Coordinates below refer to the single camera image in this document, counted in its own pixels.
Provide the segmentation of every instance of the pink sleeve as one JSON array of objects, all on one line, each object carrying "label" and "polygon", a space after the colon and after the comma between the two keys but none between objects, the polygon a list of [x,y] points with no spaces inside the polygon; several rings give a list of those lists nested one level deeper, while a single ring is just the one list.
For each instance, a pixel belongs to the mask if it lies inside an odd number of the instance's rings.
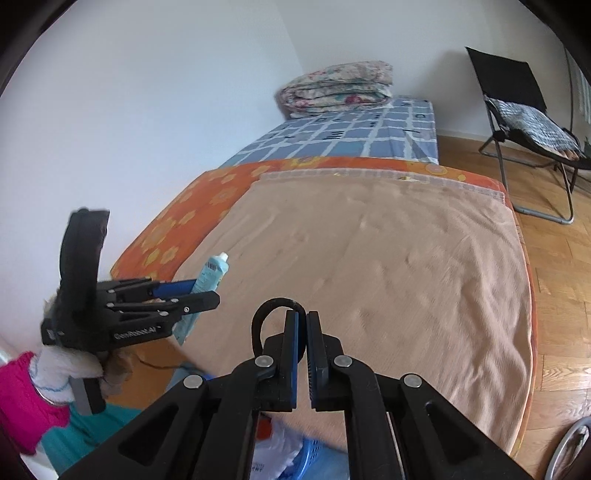
[{"label": "pink sleeve", "polygon": [[52,427],[65,427],[70,409],[54,407],[43,400],[29,376],[32,352],[0,367],[0,426],[21,453],[32,455],[43,434]]}]

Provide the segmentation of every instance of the gray cloth on chair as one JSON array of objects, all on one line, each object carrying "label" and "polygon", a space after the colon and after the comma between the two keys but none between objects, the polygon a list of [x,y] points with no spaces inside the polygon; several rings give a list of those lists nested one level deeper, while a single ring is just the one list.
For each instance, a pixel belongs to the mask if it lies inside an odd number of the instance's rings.
[{"label": "gray cloth on chair", "polygon": [[487,98],[511,130],[522,131],[533,143],[545,149],[572,150],[582,154],[577,142],[537,108],[520,103]]}]

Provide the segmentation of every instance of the blue checkered bedsheet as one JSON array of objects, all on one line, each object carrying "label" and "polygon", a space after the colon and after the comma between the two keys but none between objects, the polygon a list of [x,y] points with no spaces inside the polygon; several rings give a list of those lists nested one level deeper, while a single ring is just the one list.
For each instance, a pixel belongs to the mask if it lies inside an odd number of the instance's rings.
[{"label": "blue checkered bedsheet", "polygon": [[398,97],[391,106],[289,120],[222,167],[282,158],[378,157],[439,163],[428,100]]}]

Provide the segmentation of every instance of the folding chair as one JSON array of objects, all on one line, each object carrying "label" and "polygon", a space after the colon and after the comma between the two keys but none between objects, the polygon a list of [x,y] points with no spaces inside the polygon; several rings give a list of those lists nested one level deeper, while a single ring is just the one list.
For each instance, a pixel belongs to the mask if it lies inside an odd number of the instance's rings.
[{"label": "folding chair", "polygon": [[[544,97],[542,96],[538,82],[536,81],[534,74],[532,73],[531,68],[527,62],[490,55],[488,53],[483,53],[468,47],[466,49],[468,51],[468,55],[470,55],[470,60],[474,66],[476,76],[478,77],[480,88],[482,89],[482,94],[484,96],[486,105],[486,112],[488,114],[488,120],[492,131],[491,137],[486,142],[484,142],[484,144],[478,149],[478,152],[482,155],[486,155],[487,157],[496,157],[499,160],[501,180],[507,192],[509,192],[509,185],[507,183],[505,174],[504,160],[513,161],[532,168],[554,166],[555,171],[557,167],[559,167],[560,171],[562,172],[564,188],[569,200],[569,218],[565,219],[561,216],[550,215],[548,213],[532,210],[530,208],[515,204],[513,207],[517,212],[523,213],[525,215],[533,215],[545,220],[561,223],[563,225],[569,225],[573,223],[574,210],[571,194],[574,189],[574,182],[577,179],[579,170],[591,170],[591,160],[588,158],[580,158],[578,161],[570,161],[559,155],[546,151],[529,139],[529,137],[527,137],[521,130],[511,129],[501,118],[501,114],[498,112],[495,105],[488,100],[496,99],[502,100],[504,102],[529,105],[537,108],[543,114],[547,115]],[[564,131],[566,131],[576,140],[576,137],[574,137],[571,132],[568,130]],[[519,160],[517,158],[503,158],[500,143],[503,143],[506,140],[510,140],[534,153],[537,153],[538,155],[549,158],[550,161],[540,165],[525,160]],[[495,143],[496,155],[485,151],[485,148],[491,142]],[[566,170],[564,169],[565,165],[568,165],[574,169],[573,176],[570,181],[568,180]]]}]

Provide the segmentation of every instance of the orange sheet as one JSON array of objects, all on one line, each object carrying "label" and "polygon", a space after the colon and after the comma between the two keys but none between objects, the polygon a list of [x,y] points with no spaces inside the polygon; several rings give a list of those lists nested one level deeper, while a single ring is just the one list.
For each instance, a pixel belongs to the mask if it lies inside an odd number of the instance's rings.
[{"label": "orange sheet", "polygon": [[[189,184],[137,237],[117,260],[111,274],[113,278],[149,276],[172,280],[181,264],[193,253],[207,234],[227,214],[232,205],[268,171],[294,170],[297,168],[370,168],[397,170],[440,176],[463,181],[505,193],[505,204],[512,209],[503,185],[497,180],[475,173],[443,167],[432,163],[419,163],[383,158],[312,157],[291,160],[273,160],[220,168],[203,173]],[[532,338],[534,359],[537,354],[537,313],[533,291],[533,277],[522,236],[532,297]],[[521,430],[512,455],[521,444],[531,410],[534,389],[534,371],[530,395],[525,408]]]}]

